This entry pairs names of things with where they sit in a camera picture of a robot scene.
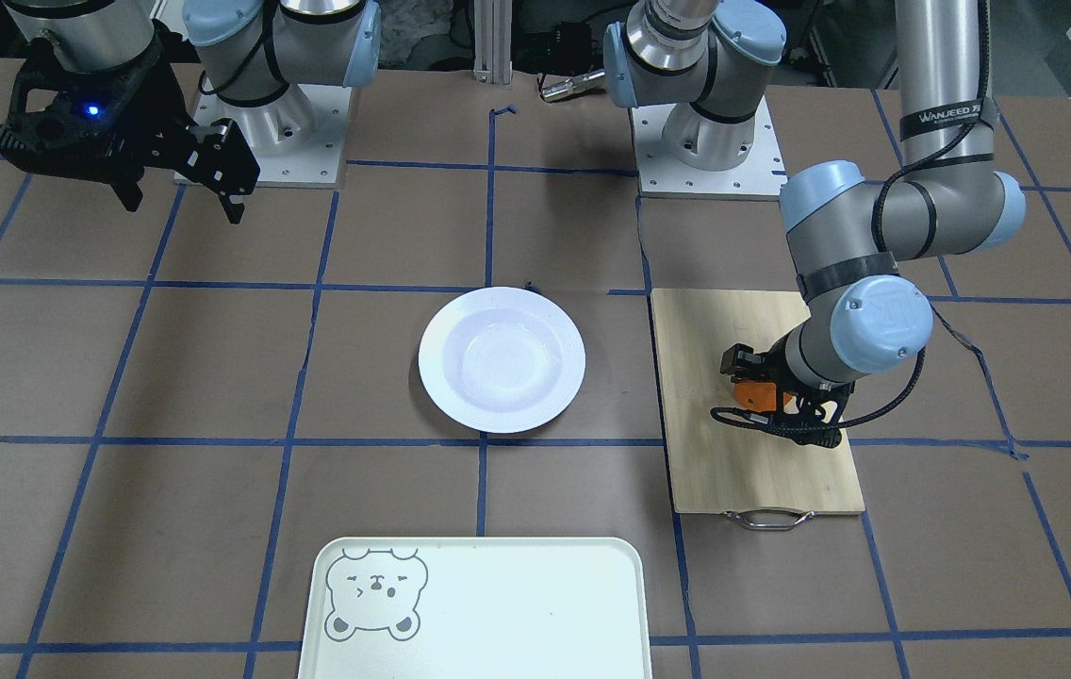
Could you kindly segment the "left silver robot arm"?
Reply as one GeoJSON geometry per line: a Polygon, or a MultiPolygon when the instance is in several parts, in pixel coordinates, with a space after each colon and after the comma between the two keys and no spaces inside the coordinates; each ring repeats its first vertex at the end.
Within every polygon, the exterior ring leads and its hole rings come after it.
{"type": "MultiPolygon", "coordinates": [[[[931,302],[897,265],[1006,243],[1026,212],[1019,182],[994,168],[987,1],[900,1],[903,164],[880,185],[850,160],[789,177],[780,211],[810,310],[767,351],[722,356],[737,404],[712,420],[797,444],[832,448],[854,386],[911,359],[919,379],[931,302]]],[[[746,160],[755,115],[785,48],[785,26],[758,1],[638,1],[605,29],[605,82],[619,108],[669,105],[662,139],[696,171],[746,160]]]]}

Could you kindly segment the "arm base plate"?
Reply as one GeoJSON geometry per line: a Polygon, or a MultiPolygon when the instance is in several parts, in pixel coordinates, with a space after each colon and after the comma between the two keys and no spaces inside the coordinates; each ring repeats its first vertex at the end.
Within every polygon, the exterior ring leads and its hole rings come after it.
{"type": "Polygon", "coordinates": [[[788,180],[771,112],[720,124],[689,104],[631,108],[639,193],[645,198],[776,201],[788,180]]]}
{"type": "Polygon", "coordinates": [[[201,94],[195,120],[238,122],[260,167],[260,188],[338,188],[356,89],[293,85],[263,107],[237,108],[201,94]]]}

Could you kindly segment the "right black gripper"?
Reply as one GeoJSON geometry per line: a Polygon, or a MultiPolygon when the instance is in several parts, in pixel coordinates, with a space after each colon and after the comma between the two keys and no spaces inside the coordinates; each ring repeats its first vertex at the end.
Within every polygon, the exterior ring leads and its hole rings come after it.
{"type": "Polygon", "coordinates": [[[13,82],[0,155],[24,172],[100,182],[138,210],[144,169],[174,169],[241,224],[260,166],[238,122],[192,124],[160,37],[126,64],[75,74],[37,37],[13,82]]]}

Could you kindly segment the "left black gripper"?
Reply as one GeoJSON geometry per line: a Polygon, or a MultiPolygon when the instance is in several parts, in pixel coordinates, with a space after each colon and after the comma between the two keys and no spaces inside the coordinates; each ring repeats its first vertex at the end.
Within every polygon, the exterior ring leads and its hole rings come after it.
{"type": "Polygon", "coordinates": [[[840,417],[845,411],[849,397],[855,390],[854,383],[831,386],[828,389],[806,384],[791,373],[783,349],[771,349],[758,353],[750,345],[731,345],[722,353],[720,373],[726,375],[733,383],[767,382],[767,378],[778,386],[794,392],[795,409],[801,408],[803,399],[823,405],[830,414],[838,411],[840,417]]]}

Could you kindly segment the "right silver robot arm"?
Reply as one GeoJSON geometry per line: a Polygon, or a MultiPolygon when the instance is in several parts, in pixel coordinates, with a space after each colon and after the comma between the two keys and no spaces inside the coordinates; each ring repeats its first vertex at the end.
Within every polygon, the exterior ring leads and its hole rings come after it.
{"type": "Polygon", "coordinates": [[[259,160],[313,137],[306,87],[363,89],[379,64],[376,1],[187,1],[186,35],[136,1],[7,1],[28,42],[0,122],[0,156],[26,173],[96,182],[130,212],[148,168],[215,193],[231,224],[259,160]],[[198,52],[209,122],[188,112],[169,50],[198,52]]]}

